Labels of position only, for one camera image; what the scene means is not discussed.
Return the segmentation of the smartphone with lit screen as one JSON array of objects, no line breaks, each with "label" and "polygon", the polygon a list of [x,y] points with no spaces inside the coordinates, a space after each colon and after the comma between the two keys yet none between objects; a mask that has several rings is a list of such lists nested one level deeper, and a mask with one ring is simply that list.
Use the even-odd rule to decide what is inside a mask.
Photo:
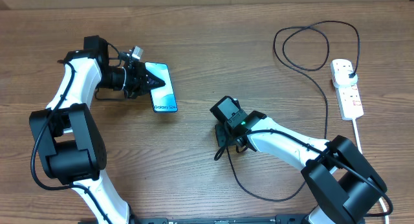
[{"label": "smartphone with lit screen", "polygon": [[146,62],[146,69],[164,81],[162,87],[150,90],[153,110],[156,113],[175,113],[178,111],[178,105],[175,99],[168,66],[164,63]]}]

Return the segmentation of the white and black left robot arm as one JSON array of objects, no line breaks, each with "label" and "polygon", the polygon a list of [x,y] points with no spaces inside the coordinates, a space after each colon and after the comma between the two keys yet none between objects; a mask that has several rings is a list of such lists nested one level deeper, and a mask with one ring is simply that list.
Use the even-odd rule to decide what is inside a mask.
[{"label": "white and black left robot arm", "polygon": [[83,198],[97,223],[139,223],[106,172],[107,152],[90,112],[91,101],[100,88],[123,91],[125,99],[135,99],[171,80],[166,73],[149,70],[149,64],[140,60],[139,47],[118,51],[118,65],[111,65],[111,47],[98,35],[87,36],[82,50],[70,51],[60,60],[65,75],[58,92],[45,109],[29,117],[34,138],[30,172],[39,187],[55,189],[39,180],[39,160],[45,174],[61,183],[58,190],[71,189]]}]

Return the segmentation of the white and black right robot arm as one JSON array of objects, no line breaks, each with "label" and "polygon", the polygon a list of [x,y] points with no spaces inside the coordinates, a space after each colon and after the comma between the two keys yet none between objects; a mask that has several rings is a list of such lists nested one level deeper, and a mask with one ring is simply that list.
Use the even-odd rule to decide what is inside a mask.
[{"label": "white and black right robot arm", "polygon": [[387,186],[351,140],[315,139],[284,128],[264,113],[246,113],[224,96],[211,109],[219,159],[229,146],[273,155],[301,172],[317,206],[303,223],[362,223],[386,198]]}]

